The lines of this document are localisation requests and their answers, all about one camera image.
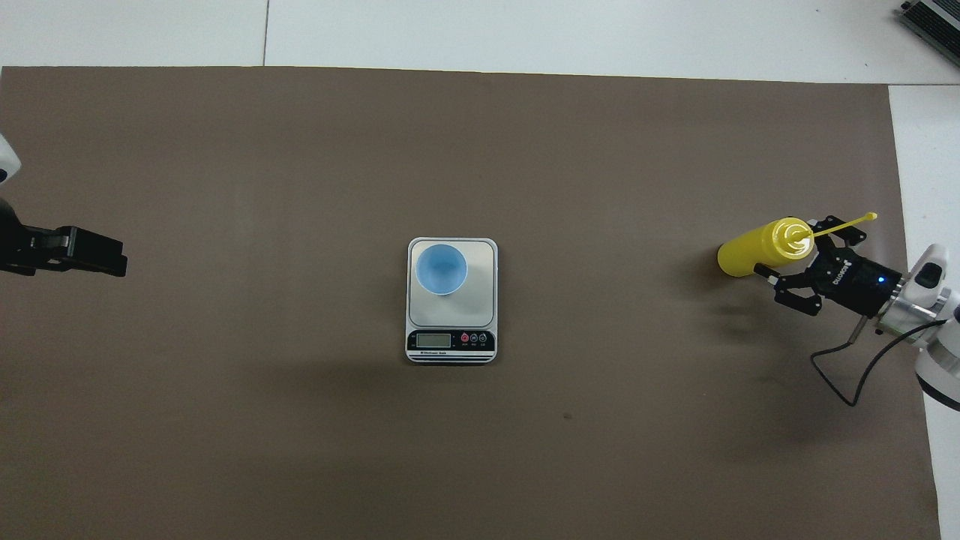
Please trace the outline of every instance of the black vent grille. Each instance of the black vent grille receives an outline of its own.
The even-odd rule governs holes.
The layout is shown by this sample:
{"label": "black vent grille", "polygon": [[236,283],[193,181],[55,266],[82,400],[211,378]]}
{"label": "black vent grille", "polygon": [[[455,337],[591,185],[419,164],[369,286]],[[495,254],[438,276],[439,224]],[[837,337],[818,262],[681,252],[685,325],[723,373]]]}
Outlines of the black vent grille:
{"label": "black vent grille", "polygon": [[957,0],[933,0],[933,3],[960,21],[960,2]]}
{"label": "black vent grille", "polygon": [[927,5],[923,3],[914,4],[903,13],[903,16],[950,53],[960,57],[960,30],[946,22],[943,17]]}

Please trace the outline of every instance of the white table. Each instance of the white table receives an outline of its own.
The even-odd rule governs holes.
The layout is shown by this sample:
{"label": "white table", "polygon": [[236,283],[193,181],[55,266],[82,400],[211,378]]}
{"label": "white table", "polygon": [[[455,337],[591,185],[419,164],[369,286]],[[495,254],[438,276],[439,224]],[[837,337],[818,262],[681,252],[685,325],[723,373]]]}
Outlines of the white table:
{"label": "white table", "polygon": [[[0,65],[330,65],[889,84],[912,263],[932,241],[960,254],[960,68],[896,21],[898,4],[0,0]],[[960,540],[960,413],[929,399],[926,412],[941,531]]]}

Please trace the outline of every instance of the yellow squeeze bottle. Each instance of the yellow squeeze bottle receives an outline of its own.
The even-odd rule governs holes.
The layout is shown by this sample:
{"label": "yellow squeeze bottle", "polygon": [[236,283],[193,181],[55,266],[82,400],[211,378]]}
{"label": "yellow squeeze bottle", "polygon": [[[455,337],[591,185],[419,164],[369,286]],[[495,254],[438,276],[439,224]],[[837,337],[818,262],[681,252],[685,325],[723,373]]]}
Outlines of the yellow squeeze bottle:
{"label": "yellow squeeze bottle", "polygon": [[777,267],[810,255],[812,236],[813,230],[802,219],[784,217],[720,246],[717,262],[727,274],[742,278],[753,274],[758,262]]}

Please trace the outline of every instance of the brown table surface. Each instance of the brown table surface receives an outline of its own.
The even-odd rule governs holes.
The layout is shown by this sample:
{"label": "brown table surface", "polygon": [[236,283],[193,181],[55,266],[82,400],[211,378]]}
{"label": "brown table surface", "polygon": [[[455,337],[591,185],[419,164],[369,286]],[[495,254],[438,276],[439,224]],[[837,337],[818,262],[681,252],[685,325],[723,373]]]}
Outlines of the brown table surface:
{"label": "brown table surface", "polygon": [[[130,257],[0,276],[2,538],[938,537],[913,352],[848,409],[856,316],[714,260],[874,210],[903,268],[885,86],[5,68],[0,126]],[[499,244],[494,363],[405,360],[419,235]]]}

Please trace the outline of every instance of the blue bowl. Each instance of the blue bowl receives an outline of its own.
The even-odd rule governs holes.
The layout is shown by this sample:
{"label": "blue bowl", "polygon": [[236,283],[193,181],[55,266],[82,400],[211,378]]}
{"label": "blue bowl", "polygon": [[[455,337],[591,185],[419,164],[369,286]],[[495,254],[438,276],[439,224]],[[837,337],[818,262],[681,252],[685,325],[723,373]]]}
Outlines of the blue bowl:
{"label": "blue bowl", "polygon": [[423,250],[417,259],[417,281],[426,290],[440,296],[450,294],[467,280],[467,260],[457,248],[435,244]]}

